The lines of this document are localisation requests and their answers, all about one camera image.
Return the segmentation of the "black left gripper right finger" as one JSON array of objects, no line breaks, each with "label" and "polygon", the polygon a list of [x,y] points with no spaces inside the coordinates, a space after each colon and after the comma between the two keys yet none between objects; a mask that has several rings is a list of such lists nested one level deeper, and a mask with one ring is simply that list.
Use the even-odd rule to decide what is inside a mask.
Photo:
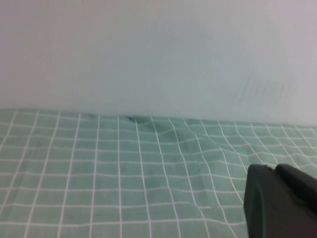
[{"label": "black left gripper right finger", "polygon": [[297,201],[317,215],[317,179],[288,164],[278,164],[274,170],[295,195]]}]

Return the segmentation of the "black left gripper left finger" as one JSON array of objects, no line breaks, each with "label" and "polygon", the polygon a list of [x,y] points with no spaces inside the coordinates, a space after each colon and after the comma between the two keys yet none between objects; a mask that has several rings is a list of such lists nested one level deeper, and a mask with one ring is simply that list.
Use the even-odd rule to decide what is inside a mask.
[{"label": "black left gripper left finger", "polygon": [[315,238],[317,216],[297,201],[274,169],[248,167],[243,208],[251,238]]}]

